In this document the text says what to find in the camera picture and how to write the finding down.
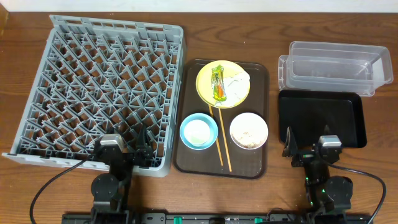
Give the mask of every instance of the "blue bowl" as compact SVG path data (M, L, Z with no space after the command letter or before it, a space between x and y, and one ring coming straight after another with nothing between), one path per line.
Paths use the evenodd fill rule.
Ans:
M193 120L201 120L204 121L210 128L210 138L209 140L207 140L207 142L201 144L200 146L194 146L193 144L191 144L185 137L184 132L185 132L185 127L187 126L187 124L190 121ZM218 136L218 127L216 122L214 121L213 118L211 118L211 116L208 116L207 114L203 114L203 113L195 113L195 114L191 114L190 116L187 116L181 123L181 127L180 127L180 137L182 142L188 146L191 149L194 150L204 150L207 149L208 147L210 147L211 145L214 144L214 142L216 141Z

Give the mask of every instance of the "wooden table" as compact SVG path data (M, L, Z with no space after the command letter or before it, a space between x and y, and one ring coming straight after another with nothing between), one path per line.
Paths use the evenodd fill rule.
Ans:
M130 204L140 210L169 212L266 213L281 207L308 207L303 169L283 158L278 138L277 62L289 53L294 40L386 46L398 69L398 14L198 14L198 13L61 13L72 16L175 24L184 28L187 61L194 58L256 62L270 74L268 168L259 180L239 180L183 174L173 167L164 178L137 177ZM53 27L49 13L10 13L0 40L0 150L9 152L44 46ZM396 221L398 205L398 82L363 98L368 145L345 149L341 166L381 177L387 198L377 223ZM28 166L0 157L0 223L29 223L29 206L41 186L61 172L52 167ZM51 184L35 206L38 223L60 223L66 212L89 212L90 185L99 171L77 169ZM331 169L354 182L351 199L355 213L372 213L381 185L361 175Z

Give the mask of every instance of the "gray dish rack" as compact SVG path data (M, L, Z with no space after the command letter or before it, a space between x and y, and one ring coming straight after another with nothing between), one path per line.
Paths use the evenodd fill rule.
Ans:
M70 167L113 127L133 146L142 124L154 150L139 175L169 173L185 40L179 26L50 16L51 30L10 153ZM109 170L102 162L81 168Z

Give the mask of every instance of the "black tray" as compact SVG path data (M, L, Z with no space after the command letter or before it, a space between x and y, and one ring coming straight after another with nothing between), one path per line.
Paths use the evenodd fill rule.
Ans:
M217 175L243 179L260 178L266 171L267 142L259 149L245 150L235 145L229 134L232 120L245 112L256 113L268 124L268 92L269 76L267 69L254 63L237 63L250 75L250 92L248 97L238 106L221 110L225 135L228 144L232 172L228 169L228 161L224 146L223 133L220 125L218 109L213 108L214 119L218 125L218 140L224 166L221 166L217 145L214 143L208 149L196 151L188 148L182 142L179 131L181 122L190 114L205 113L210 115L208 105L199 97L196 90L198 72L212 60L192 60L184 70L182 89L180 92L177 126L173 147L173 164L181 172L193 174Z
M355 93L283 90L279 93L279 134L286 141L291 126L297 146L311 146L325 134L340 138L344 147L367 143L361 97Z

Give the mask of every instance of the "brown tray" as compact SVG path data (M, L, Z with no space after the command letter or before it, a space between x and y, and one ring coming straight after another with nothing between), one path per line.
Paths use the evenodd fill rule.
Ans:
M195 59L185 66L177 113L175 131L178 134L175 135L174 139L173 164L177 170L192 174L258 179L266 172L267 142L259 149L242 149L232 141L229 134L229 126L237 115L245 112L258 114L268 124L269 74L264 66L256 63L237 63L250 75L250 92L240 105L221 110L232 172L228 169L220 115L217 108L213 108L213 114L218 125L218 140L220 142L223 166L220 162L216 143L208 149L196 151L184 145L180 138L180 125L187 116L193 113L210 115L209 107L199 97L195 85L198 72L210 62L212 60Z

